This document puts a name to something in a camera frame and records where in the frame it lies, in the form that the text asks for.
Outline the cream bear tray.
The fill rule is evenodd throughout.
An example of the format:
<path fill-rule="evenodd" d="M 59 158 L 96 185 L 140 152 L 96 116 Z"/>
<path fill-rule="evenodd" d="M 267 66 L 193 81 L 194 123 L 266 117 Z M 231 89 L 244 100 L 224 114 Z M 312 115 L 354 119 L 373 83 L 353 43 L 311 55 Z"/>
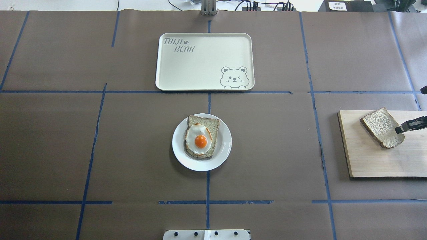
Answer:
<path fill-rule="evenodd" d="M 162 91 L 247 91 L 255 86 L 246 33 L 165 33 L 159 38 L 156 87 Z"/>

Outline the white round plate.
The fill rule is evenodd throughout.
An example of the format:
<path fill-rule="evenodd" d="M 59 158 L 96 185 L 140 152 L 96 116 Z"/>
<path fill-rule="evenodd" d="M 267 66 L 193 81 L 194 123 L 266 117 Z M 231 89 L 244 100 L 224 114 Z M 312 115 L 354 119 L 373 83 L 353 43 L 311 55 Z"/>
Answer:
<path fill-rule="evenodd" d="M 211 157 L 203 159 L 193 157 L 185 150 L 184 134 L 188 120 L 184 119 L 177 125 L 172 137 L 172 149 L 175 157 L 182 165 L 194 171 L 209 171 L 224 163 L 232 149 L 232 135 L 228 126 L 221 119 L 219 121 L 220 125 L 215 150 Z"/>

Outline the aluminium frame post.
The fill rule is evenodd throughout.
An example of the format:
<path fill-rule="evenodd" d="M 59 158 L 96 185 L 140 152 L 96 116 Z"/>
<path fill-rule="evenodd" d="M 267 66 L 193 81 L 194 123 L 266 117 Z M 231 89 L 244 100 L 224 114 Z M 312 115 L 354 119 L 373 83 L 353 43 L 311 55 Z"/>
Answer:
<path fill-rule="evenodd" d="M 202 0 L 201 1 L 201 15 L 215 16 L 218 13 L 216 0 Z"/>

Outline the orange black connector strip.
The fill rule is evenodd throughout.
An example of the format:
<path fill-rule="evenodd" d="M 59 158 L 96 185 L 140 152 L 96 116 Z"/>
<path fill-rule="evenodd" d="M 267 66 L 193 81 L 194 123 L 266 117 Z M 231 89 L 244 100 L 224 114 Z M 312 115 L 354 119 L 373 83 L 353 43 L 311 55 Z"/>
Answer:
<path fill-rule="evenodd" d="M 295 6 L 288 1 L 280 1 L 278 3 L 261 3 L 258 1 L 242 0 L 235 11 L 241 10 L 243 12 L 261 12 L 272 11 L 272 12 L 296 12 Z"/>

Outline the fried egg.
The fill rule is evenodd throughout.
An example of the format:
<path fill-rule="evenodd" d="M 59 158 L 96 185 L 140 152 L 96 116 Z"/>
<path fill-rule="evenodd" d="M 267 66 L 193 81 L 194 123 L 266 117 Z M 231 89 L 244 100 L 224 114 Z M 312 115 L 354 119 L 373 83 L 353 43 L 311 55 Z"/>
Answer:
<path fill-rule="evenodd" d="M 209 129 L 200 123 L 190 126 L 186 131 L 185 144 L 188 152 L 197 157 L 206 154 L 212 145 Z"/>

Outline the wooden cutting board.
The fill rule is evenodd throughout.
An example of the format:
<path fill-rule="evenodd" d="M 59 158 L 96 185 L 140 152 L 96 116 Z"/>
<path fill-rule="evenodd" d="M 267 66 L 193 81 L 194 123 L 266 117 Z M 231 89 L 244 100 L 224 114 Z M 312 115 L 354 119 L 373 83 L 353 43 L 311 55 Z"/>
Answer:
<path fill-rule="evenodd" d="M 338 119 L 351 177 L 426 177 L 426 129 L 405 132 L 394 148 L 383 148 L 364 128 L 360 119 L 370 110 L 340 110 Z"/>

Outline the white pillar with base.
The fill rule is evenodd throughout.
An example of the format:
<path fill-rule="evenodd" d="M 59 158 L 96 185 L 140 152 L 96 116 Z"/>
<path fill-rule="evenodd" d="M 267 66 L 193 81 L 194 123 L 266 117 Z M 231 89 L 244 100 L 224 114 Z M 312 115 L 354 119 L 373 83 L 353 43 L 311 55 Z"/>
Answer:
<path fill-rule="evenodd" d="M 245 229 L 167 230 L 163 240 L 250 240 Z"/>

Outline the black power box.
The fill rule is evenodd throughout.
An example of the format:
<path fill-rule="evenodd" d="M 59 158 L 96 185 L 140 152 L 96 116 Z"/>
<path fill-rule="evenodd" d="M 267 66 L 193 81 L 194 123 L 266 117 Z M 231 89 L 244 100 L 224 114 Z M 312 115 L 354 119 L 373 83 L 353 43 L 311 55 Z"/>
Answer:
<path fill-rule="evenodd" d="M 374 12 L 370 1 L 324 0 L 318 12 Z"/>

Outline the bread slice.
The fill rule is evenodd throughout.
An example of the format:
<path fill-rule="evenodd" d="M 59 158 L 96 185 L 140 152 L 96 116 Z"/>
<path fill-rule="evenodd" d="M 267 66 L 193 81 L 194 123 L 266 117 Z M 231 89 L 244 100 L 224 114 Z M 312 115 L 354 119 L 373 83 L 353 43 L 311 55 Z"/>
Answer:
<path fill-rule="evenodd" d="M 394 148 L 399 146 L 405 140 L 402 133 L 397 133 L 395 128 L 398 122 L 391 116 L 386 107 L 382 107 L 360 119 L 369 135 L 382 148 Z"/>
<path fill-rule="evenodd" d="M 197 157 L 197 156 L 193 155 L 192 153 L 189 153 L 186 147 L 185 147 L 185 149 L 186 149 L 187 153 L 193 157 L 209 158 L 213 155 L 215 147 L 216 147 L 216 143 L 217 143 L 217 139 L 218 139 L 218 130 L 220 127 L 220 120 L 190 115 L 187 119 L 187 125 L 188 125 L 187 129 L 189 129 L 190 126 L 192 126 L 196 123 L 200 123 L 209 129 L 209 132 L 212 136 L 212 145 L 211 145 L 210 149 L 208 150 L 208 152 L 206 154 L 202 155 L 201 157 Z"/>

